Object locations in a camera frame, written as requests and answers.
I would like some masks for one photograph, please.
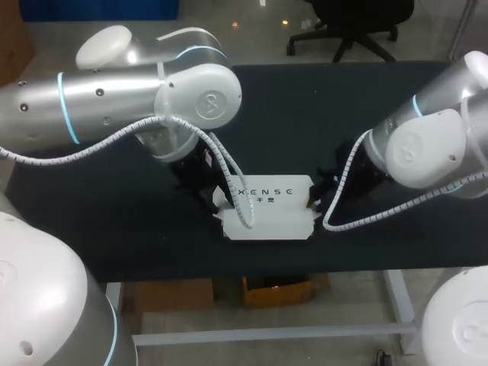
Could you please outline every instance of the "cable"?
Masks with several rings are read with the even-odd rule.
[[[223,145],[219,141],[219,139],[217,139],[217,136],[215,136],[215,133],[210,132],[208,135],[215,142],[218,149],[222,152],[222,155],[225,158],[225,160],[227,160],[227,162],[229,162],[230,166],[232,166],[234,168],[237,176],[239,177],[239,179],[242,183],[242,186],[244,187],[244,190],[246,192],[246,197],[247,197],[247,203],[249,205],[249,212],[251,213],[251,221],[250,221],[249,225],[252,227],[254,225],[254,205],[252,204],[251,195],[247,193],[249,191],[249,189],[247,188],[246,176],[244,175],[244,173],[242,173],[241,168],[237,165],[237,163],[233,159],[233,157],[227,152],[226,148],[223,147]]]
[[[67,156],[63,156],[61,158],[53,158],[53,159],[30,158],[28,156],[23,156],[15,152],[8,151],[3,147],[0,147],[0,157],[10,159],[15,162],[21,162],[22,164],[27,164],[27,165],[36,165],[36,166],[62,165],[68,162],[74,162],[76,160],[80,160],[87,156],[90,156],[91,154],[96,153],[102,150],[103,148],[111,145],[112,143],[118,141],[119,139],[128,135],[129,133],[133,133],[134,131],[142,127],[148,126],[150,124],[158,124],[160,122],[161,122],[161,118],[159,117],[148,117],[142,120],[138,120],[137,122],[134,122],[133,124],[124,127],[123,129],[117,131],[113,135],[110,135],[109,137],[103,139],[102,141],[96,143],[95,145],[92,145],[82,151],[75,152]]]
[[[247,184],[246,184],[246,178],[244,177],[244,174],[242,173],[241,169],[239,166],[236,164],[232,156],[227,152],[227,150],[223,147],[222,143],[215,137],[215,135],[212,133],[212,137],[214,138],[215,142],[200,128],[194,126],[193,124],[190,124],[186,120],[182,120],[181,118],[178,117],[148,117],[144,118],[142,120],[138,120],[137,122],[134,122],[133,124],[130,124],[123,129],[117,131],[116,133],[110,135],[106,139],[100,141],[99,143],[96,143],[95,145],[92,145],[82,151],[75,152],[73,154],[63,156],[60,158],[53,158],[53,159],[38,159],[38,158],[31,158],[28,156],[23,156],[20,154],[17,154],[12,151],[8,151],[7,149],[4,149],[0,147],[0,157],[4,157],[6,159],[13,160],[14,162],[20,162],[22,164],[27,164],[27,165],[36,165],[36,166],[52,166],[52,165],[62,165],[66,164],[69,162],[74,162],[76,160],[83,159],[87,156],[90,156],[91,154],[94,154],[103,148],[111,145],[112,143],[118,141],[122,137],[128,135],[129,133],[133,133],[137,131],[138,129],[151,125],[151,124],[162,124],[162,123],[170,123],[170,124],[176,124],[179,125],[186,130],[190,130],[192,133],[196,134],[198,137],[200,137],[212,150],[212,153],[216,156],[217,161],[220,165],[220,168],[222,169],[222,173],[226,179],[226,183],[229,187],[230,194],[232,196],[232,200],[234,203],[234,208],[236,209],[237,216],[239,217],[240,222],[243,224],[243,226],[247,229],[251,229],[252,226],[254,225],[254,207],[252,205],[252,199],[251,199],[251,194],[249,193],[249,190],[247,189]],[[247,201],[249,202],[249,213],[250,213],[250,219],[249,221],[245,218],[241,205],[239,203],[239,200],[237,198],[237,191],[236,187],[234,186],[232,182],[232,175],[230,174],[229,168],[227,167],[226,160],[230,163],[230,165],[236,170],[237,175],[239,176],[239,180],[242,183],[242,186],[244,187]]]
[[[346,223],[343,225],[338,225],[334,226],[329,224],[330,217],[332,216],[337,203],[339,202],[339,198],[341,197],[342,194],[342,189],[344,188],[345,185],[345,180],[348,177],[349,169],[351,168],[351,163],[352,160],[354,159],[354,156],[356,154],[356,151],[358,150],[358,147],[361,145],[362,141],[366,137],[366,135],[370,132],[371,130],[368,130],[364,132],[358,140],[355,142],[354,146],[351,149],[351,152],[349,153],[349,157],[347,159],[347,162],[344,167],[344,171],[342,172],[341,180],[339,181],[339,186],[337,187],[337,191],[335,192],[334,198],[332,199],[332,203],[329,206],[329,209],[326,212],[326,215],[323,218],[323,226],[326,228],[328,231],[346,231],[350,229],[354,229],[355,227],[360,227],[363,225],[368,225],[369,223],[374,223],[376,221],[380,221],[383,219],[386,219],[387,217],[391,217],[393,215],[399,214],[400,212],[403,212],[405,210],[408,210],[409,208],[415,207],[418,204],[421,204],[423,202],[426,202],[428,200],[433,199],[434,197],[440,196],[442,194],[449,194],[457,189],[461,188],[463,185],[466,183],[471,183],[473,181],[477,181],[479,179],[484,179],[488,177],[488,172],[478,172],[474,173],[472,175],[468,175],[467,177],[464,177],[462,179],[458,179],[457,181],[453,181],[452,183],[445,185],[440,188],[436,188],[426,194],[423,194],[417,198],[414,198],[410,201],[405,202],[404,204],[400,204],[398,206],[395,206],[393,208],[390,208],[389,210],[385,210],[383,212],[377,213],[376,215],[366,217],[364,219],[356,220],[351,223]]]

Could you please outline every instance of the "cardboard box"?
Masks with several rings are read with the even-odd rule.
[[[22,21],[18,0],[0,0],[0,32],[15,21]]]
[[[15,81],[34,57],[18,2],[0,0],[0,86]]]
[[[312,281],[307,276],[243,278],[247,307],[282,307],[305,303],[311,298]]]
[[[136,282],[134,311],[158,313],[166,310],[188,310],[214,304],[211,278],[177,281]]]

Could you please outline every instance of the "floor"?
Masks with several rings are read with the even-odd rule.
[[[446,59],[464,2],[415,0],[413,16],[400,24],[398,41],[387,34],[373,38],[398,60]],[[474,41],[479,46],[484,37],[484,9],[476,16],[477,27],[470,29],[463,45]],[[222,43],[234,64],[320,63],[330,62],[339,40],[311,40],[297,43],[296,56],[286,56],[289,36],[310,31],[317,18],[302,0],[181,0],[177,21],[124,21],[141,40],[158,37],[188,27],[203,27]],[[100,29],[120,22],[50,22],[28,24],[37,49],[37,57],[25,78],[75,68],[78,48]],[[355,44],[343,61],[380,61],[373,53]]]
[[[406,285],[418,310],[434,286],[440,269],[404,271]],[[377,272],[330,274],[330,287],[317,288],[315,297],[299,306],[245,310],[231,280],[215,281],[218,299],[208,310],[145,313],[142,333],[192,332],[200,330],[249,329],[276,326],[331,326],[388,323],[393,312],[383,276]],[[381,335],[331,339],[291,339],[168,345],[139,348],[140,366],[188,366],[190,364],[307,364],[373,366],[375,352],[383,349],[394,356],[397,366],[424,366],[421,355],[401,355],[398,337]]]
[[[398,60],[447,59],[462,1],[416,0],[413,16],[399,26],[397,43],[386,34],[374,39]],[[488,0],[463,37],[460,53],[487,48],[484,26]],[[311,7],[302,0],[181,0],[178,21],[123,22],[141,40],[187,26],[208,29],[222,43],[234,64],[330,62],[338,40],[315,40],[297,44],[297,55],[285,55],[292,34],[310,30],[316,23]],[[36,23],[29,30],[37,56],[23,78],[75,68],[77,49],[96,31],[112,22]],[[346,52],[344,61],[379,61],[358,45]],[[5,175],[11,166],[0,167]],[[404,271],[415,308],[420,308],[440,270]],[[331,288],[317,291],[307,304],[270,310],[243,310],[237,303],[218,303],[209,310],[147,313],[143,332],[238,329],[272,326],[340,325],[387,323],[392,312],[380,275],[375,272],[331,274]],[[423,366],[421,355],[402,356],[395,336],[337,339],[304,339],[260,342],[145,347],[139,350],[140,366],[193,364],[261,364],[372,366],[375,352],[382,348],[394,354],[398,366]]]

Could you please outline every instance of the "robotic arm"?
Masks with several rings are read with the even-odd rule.
[[[350,230],[385,219],[441,194],[476,198],[488,192],[488,56],[468,53],[373,130],[336,150],[338,170],[310,190],[311,200],[336,186],[324,227]],[[334,226],[340,199],[367,194],[386,180],[431,190],[390,210]]]
[[[220,44],[200,28],[143,44],[125,27],[109,27],[82,46],[76,62],[79,71],[0,89],[2,148],[35,153],[98,142],[153,116],[212,130],[229,123],[241,104],[239,80]],[[202,207],[217,212],[216,186],[233,204],[217,159],[206,162],[213,154],[205,142],[170,121],[150,122],[138,126],[137,139]]]
[[[110,27],[93,36],[76,61],[83,70],[0,89],[0,156],[62,164],[136,132],[184,188],[202,195],[210,190],[210,202],[214,185],[227,183],[221,188],[230,191],[224,158],[242,173],[202,129],[230,122],[242,96],[211,34],[187,28],[142,45],[126,28]],[[57,159],[20,155],[96,141]],[[236,203],[230,193],[228,199]],[[0,243],[1,364],[137,365],[132,337],[81,259],[23,222],[2,194]]]

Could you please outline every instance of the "dark tablecloth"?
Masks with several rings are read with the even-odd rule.
[[[239,66],[243,102],[217,135],[246,174],[304,174],[372,128],[444,63]],[[346,233],[307,241],[232,242],[220,222],[175,191],[175,179],[129,137],[71,165],[18,165],[8,197],[59,237],[99,281],[141,281],[488,263],[488,202],[441,197]],[[419,192],[395,184],[342,205],[338,220],[375,214]]]

